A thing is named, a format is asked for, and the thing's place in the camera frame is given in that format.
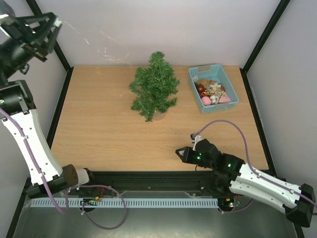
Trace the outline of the pink heart ornament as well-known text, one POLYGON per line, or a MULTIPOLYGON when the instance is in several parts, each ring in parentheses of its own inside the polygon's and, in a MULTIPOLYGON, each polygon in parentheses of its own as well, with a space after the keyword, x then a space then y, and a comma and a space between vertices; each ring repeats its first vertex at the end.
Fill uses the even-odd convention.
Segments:
POLYGON ((227 94, 223 93, 221 95, 221 97, 220 97, 218 102, 219 103, 229 103, 229 102, 232 102, 232 101, 231 101, 230 97, 227 94))

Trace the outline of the red bauble ornament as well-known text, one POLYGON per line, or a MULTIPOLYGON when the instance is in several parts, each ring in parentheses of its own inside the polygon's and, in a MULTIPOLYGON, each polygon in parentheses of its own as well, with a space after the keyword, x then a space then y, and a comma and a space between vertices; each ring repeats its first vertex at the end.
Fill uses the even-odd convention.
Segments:
POLYGON ((205 91, 205 87, 202 84, 198 84, 196 89, 199 93, 203 93, 205 91))

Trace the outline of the wooden tree base disc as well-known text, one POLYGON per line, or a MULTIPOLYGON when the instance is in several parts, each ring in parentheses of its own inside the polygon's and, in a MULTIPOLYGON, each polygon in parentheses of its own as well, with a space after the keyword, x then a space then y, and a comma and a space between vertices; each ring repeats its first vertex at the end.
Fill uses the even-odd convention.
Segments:
POLYGON ((154 113, 154 116, 153 116, 153 121, 159 121, 159 120, 162 120, 166 115, 166 112, 165 113, 161 113, 159 111, 156 111, 154 113))

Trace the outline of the white pompom ornament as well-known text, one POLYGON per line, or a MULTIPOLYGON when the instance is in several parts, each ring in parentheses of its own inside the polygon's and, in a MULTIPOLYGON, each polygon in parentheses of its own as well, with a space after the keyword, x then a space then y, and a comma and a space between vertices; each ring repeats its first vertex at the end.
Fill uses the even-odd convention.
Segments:
POLYGON ((212 96, 210 96, 210 100, 211 100, 212 105, 216 105, 216 104, 218 104, 220 97, 216 96, 216 95, 212 95, 212 96))

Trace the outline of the gold glitter merry ornament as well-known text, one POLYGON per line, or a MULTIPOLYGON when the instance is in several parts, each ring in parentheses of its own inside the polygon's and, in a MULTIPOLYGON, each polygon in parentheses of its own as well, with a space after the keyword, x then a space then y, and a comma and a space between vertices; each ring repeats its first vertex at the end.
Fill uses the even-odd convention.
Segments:
POLYGON ((221 91, 220 89, 206 89, 204 92, 202 92, 201 94, 204 96, 216 96, 216 97, 221 97, 224 91, 221 91))

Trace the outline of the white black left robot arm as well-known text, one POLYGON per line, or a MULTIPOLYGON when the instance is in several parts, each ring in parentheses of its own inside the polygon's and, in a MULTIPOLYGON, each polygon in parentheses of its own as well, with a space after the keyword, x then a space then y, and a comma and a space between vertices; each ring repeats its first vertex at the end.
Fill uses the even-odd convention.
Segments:
POLYGON ((45 197, 89 182, 87 169, 72 164, 62 167, 46 141, 32 93, 25 80, 9 81, 28 62, 42 62, 53 51, 61 21, 52 12, 37 17, 16 17, 11 10, 0 12, 0 28, 9 36, 0 46, 0 120, 15 139, 29 169, 30 198, 45 197))

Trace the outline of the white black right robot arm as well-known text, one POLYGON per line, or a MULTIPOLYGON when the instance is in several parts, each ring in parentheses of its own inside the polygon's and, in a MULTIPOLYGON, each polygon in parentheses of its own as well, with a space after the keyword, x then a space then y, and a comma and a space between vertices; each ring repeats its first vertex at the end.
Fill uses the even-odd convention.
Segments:
POLYGON ((291 184, 268 175, 234 155, 220 152, 207 139, 199 139, 193 147, 179 148, 175 153, 183 163, 211 169, 219 193, 247 196, 275 208, 294 224, 310 227, 316 200, 310 185, 291 184))

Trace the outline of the pink pompom ornament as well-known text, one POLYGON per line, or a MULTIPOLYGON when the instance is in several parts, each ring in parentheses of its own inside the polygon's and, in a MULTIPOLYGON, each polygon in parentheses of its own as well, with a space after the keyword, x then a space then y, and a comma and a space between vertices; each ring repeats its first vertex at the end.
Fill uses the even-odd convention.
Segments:
POLYGON ((201 100, 204 106, 209 106, 211 104, 211 99, 208 96, 202 97, 201 100))

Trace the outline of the light blue plastic basket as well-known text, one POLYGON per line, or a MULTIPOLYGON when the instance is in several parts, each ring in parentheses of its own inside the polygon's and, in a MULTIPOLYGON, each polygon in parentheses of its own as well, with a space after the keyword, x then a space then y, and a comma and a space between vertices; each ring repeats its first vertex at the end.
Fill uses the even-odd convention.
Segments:
POLYGON ((188 69, 189 73, 189 83, 193 89, 194 97, 198 104, 201 113, 211 113, 216 111, 223 111, 230 108, 233 108, 236 104, 239 103, 239 98, 237 93, 229 80, 224 68, 220 64, 211 64, 205 66, 192 67, 188 69), (200 84, 200 79, 208 79, 209 86, 205 89, 220 89, 224 91, 223 93, 227 94, 232 102, 229 103, 218 103, 216 105, 210 104, 209 106, 204 106, 202 104, 201 98, 204 97, 196 89, 196 86, 200 84))

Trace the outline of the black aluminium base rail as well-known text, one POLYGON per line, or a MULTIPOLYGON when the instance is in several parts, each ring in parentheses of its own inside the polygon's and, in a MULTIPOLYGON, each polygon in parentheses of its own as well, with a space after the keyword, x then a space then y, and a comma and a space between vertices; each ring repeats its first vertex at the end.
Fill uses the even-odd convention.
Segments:
POLYGON ((184 191, 197 196, 232 197, 213 171, 187 172, 93 172, 89 175, 88 185, 106 185, 120 193, 126 191, 184 191))

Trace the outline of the small green christmas tree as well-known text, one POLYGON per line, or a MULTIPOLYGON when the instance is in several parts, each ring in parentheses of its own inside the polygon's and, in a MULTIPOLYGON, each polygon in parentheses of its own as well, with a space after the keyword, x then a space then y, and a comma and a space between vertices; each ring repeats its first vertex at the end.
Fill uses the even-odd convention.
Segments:
POLYGON ((136 95, 131 110, 137 111, 146 122, 152 122, 155 113, 164 114, 177 105, 180 80, 164 57, 163 52, 152 53, 148 66, 137 68, 134 81, 129 84, 136 95))

